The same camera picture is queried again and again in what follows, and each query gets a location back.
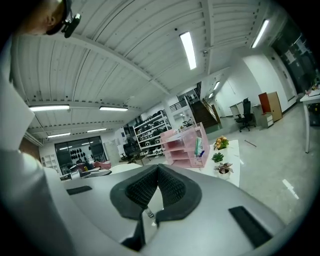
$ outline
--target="pink object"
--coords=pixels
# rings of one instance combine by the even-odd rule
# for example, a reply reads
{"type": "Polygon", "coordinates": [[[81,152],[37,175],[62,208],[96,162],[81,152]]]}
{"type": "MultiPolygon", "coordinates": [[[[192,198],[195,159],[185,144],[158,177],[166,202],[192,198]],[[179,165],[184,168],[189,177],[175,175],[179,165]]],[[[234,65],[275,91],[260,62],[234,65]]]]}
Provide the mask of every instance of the pink object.
{"type": "Polygon", "coordinates": [[[100,167],[101,169],[104,170],[109,170],[111,168],[111,163],[103,163],[103,162],[94,162],[93,164],[94,168],[100,167]]]}
{"type": "Polygon", "coordinates": [[[202,123],[190,126],[179,134],[168,130],[160,134],[162,150],[169,165],[182,168],[202,168],[205,166],[210,145],[202,123]],[[202,157],[195,157],[196,138],[202,138],[202,157]]]}

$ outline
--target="white corrugated ceiling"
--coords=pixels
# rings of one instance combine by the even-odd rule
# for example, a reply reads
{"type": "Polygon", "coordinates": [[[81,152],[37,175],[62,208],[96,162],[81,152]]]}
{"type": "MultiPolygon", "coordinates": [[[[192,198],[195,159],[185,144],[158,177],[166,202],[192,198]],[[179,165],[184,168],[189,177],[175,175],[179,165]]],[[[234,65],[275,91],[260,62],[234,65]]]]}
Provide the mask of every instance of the white corrugated ceiling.
{"type": "Polygon", "coordinates": [[[82,134],[90,127],[123,126],[177,85],[227,67],[231,51],[252,42],[254,22],[262,13],[260,2],[74,0],[72,11],[82,19],[71,38],[24,35],[14,40],[15,86],[30,106],[63,101],[84,107],[126,104],[130,109],[37,112],[29,131],[40,139],[62,132],[82,134]],[[193,70],[179,37],[186,31],[195,50],[193,70]]]}

